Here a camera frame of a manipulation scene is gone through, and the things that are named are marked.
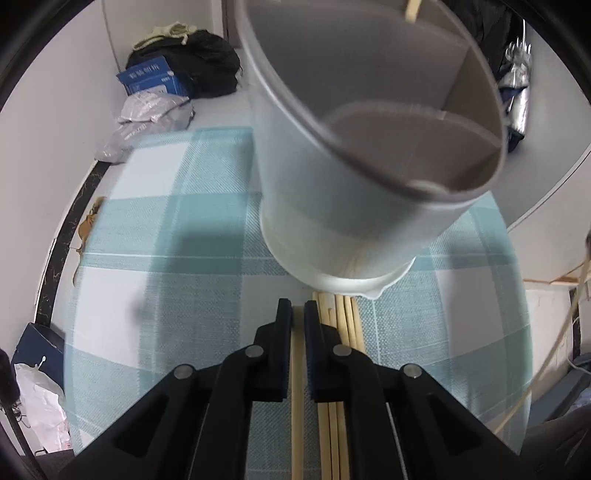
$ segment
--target white wall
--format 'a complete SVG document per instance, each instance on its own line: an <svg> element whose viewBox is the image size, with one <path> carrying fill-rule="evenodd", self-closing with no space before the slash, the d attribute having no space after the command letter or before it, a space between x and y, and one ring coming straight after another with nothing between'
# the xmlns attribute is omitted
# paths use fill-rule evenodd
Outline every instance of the white wall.
<svg viewBox="0 0 591 480"><path fill-rule="evenodd" d="M48 249L115 128L125 91L115 78L99 2L68 23L0 112L0 348L12 355L34 308Z"/></svg>
<svg viewBox="0 0 591 480"><path fill-rule="evenodd" d="M221 0L102 0L113 49L124 70L133 44L152 29L173 22L195 25L223 36Z"/></svg>
<svg viewBox="0 0 591 480"><path fill-rule="evenodd" d="M532 29L531 110L493 194L509 226L568 172L591 143L591 106L556 53Z"/></svg>

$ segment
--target black cable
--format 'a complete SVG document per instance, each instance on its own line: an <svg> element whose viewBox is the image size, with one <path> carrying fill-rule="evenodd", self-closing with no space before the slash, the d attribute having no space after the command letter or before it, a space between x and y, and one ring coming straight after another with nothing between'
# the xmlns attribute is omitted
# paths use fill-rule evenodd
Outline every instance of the black cable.
<svg viewBox="0 0 591 480"><path fill-rule="evenodd" d="M0 425L0 473L2 480L40 480L18 454L7 433Z"/></svg>
<svg viewBox="0 0 591 480"><path fill-rule="evenodd" d="M29 460L31 466L37 471L37 475L40 479L47 480L45 472L41 468L41 465L39 465L39 461L37 461L37 458L35 457L35 454L33 454L31 447L29 447L29 443L27 442L27 439L21 430L21 426L18 424L17 417L14 414L12 407L8 405L2 405L2 408L4 409L4 413L6 414L6 418L8 419L8 423L10 424L14 435L17 437L18 444L21 446L22 451Z"/></svg>

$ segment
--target light blue plaid tablecloth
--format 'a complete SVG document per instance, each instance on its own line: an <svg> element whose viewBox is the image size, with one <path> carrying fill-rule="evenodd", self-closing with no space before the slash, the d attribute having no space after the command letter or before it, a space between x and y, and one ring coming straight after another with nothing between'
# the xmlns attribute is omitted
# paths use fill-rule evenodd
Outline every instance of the light blue plaid tablecloth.
<svg viewBox="0 0 591 480"><path fill-rule="evenodd" d="M203 368L311 290L262 240L249 128L152 137L103 204L69 303L65 387L79 451L180 363ZM379 300L360 301L368 354L422 365L489 426L531 379L525 294L487 194ZM529 406L502 438L519 450ZM319 477L316 408L306 403L306 478ZM251 480L290 477L290 406L256 404Z"/></svg>

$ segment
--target dark blue box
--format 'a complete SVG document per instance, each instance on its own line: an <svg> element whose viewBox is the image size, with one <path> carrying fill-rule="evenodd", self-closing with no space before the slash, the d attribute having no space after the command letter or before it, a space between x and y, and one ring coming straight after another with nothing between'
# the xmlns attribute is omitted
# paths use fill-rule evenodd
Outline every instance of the dark blue box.
<svg viewBox="0 0 591 480"><path fill-rule="evenodd" d="M29 323L18 342L11 364L26 364L29 367L41 364L39 370L64 389L64 339L48 327Z"/></svg>
<svg viewBox="0 0 591 480"><path fill-rule="evenodd" d="M156 57L117 75L125 86L127 95L141 90L150 92L172 93L174 95L189 96L189 91L168 66L164 57Z"/></svg>

